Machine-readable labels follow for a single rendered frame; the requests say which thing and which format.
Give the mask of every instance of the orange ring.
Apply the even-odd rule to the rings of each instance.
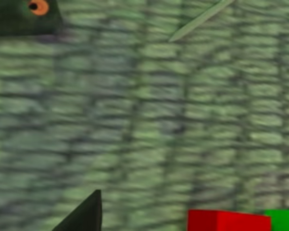
[[[43,16],[49,11],[49,4],[46,0],[31,0],[29,2],[29,9],[33,14]]]

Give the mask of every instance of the black triangular object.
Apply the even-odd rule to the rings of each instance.
[[[52,231],[101,231],[101,190],[96,190]]]
[[[63,21],[57,0],[45,0],[49,10],[45,15],[32,13],[32,0],[0,0],[0,36],[54,35]]]

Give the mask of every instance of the dark spot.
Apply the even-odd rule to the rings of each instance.
[[[38,9],[38,5],[36,3],[31,3],[29,4],[29,9],[35,11]]]

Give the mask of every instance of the orange circle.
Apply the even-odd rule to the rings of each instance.
[[[48,13],[49,4],[46,0],[31,0],[29,2],[29,9],[33,14],[42,16]]]

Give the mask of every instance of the red block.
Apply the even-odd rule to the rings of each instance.
[[[271,231],[269,216],[222,210],[188,211],[187,231]]]

